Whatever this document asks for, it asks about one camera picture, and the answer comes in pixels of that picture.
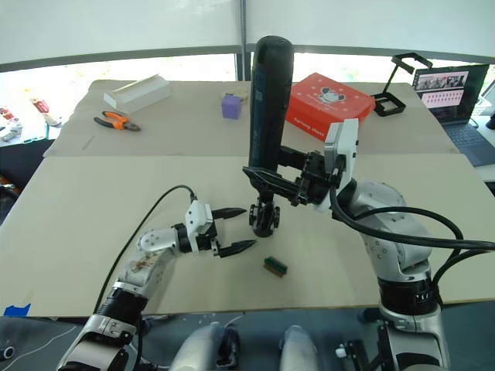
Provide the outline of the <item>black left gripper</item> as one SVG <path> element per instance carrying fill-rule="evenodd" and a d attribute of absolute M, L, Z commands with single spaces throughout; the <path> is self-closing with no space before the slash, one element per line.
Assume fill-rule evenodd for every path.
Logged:
<path fill-rule="evenodd" d="M 247 210 L 238 207 L 226 207 L 211 211 L 213 220 L 228 220 L 246 213 Z M 242 253 L 246 249 L 256 244 L 256 240 L 242 240 L 232 243 L 229 247 L 221 248 L 218 239 L 218 232 L 215 223 L 212 223 L 205 233 L 197 236 L 197 246 L 199 251 L 209 250 L 219 258 L 225 258 Z"/>

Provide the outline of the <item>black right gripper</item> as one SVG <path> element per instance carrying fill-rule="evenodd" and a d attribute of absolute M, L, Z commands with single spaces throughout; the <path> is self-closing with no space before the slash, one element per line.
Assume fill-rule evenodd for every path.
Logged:
<path fill-rule="evenodd" d="M 316 151 L 304 153 L 282 145 L 278 151 L 278 165 L 299 169 L 301 174 L 291 182 L 266 168 L 242 168 L 258 191 L 261 204 L 273 203 L 274 195 L 279 195 L 293 206 L 317 205 L 330 189 L 337 189 L 341 183 L 341 155 L 337 155 L 327 169 L 325 158 Z"/>

